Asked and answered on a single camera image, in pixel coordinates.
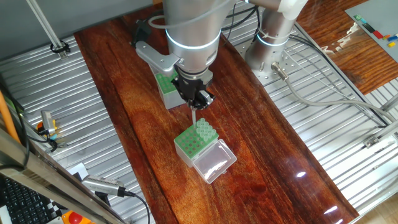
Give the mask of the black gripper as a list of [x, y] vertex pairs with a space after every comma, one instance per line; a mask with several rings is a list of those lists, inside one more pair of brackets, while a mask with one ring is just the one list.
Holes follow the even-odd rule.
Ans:
[[201, 79], [190, 80], [182, 75], [177, 75], [173, 80], [172, 84], [177, 89], [181, 98], [187, 101], [187, 105], [192, 111], [199, 109], [206, 109], [215, 100], [215, 95], [210, 93], [207, 88], [208, 85], [204, 84]]

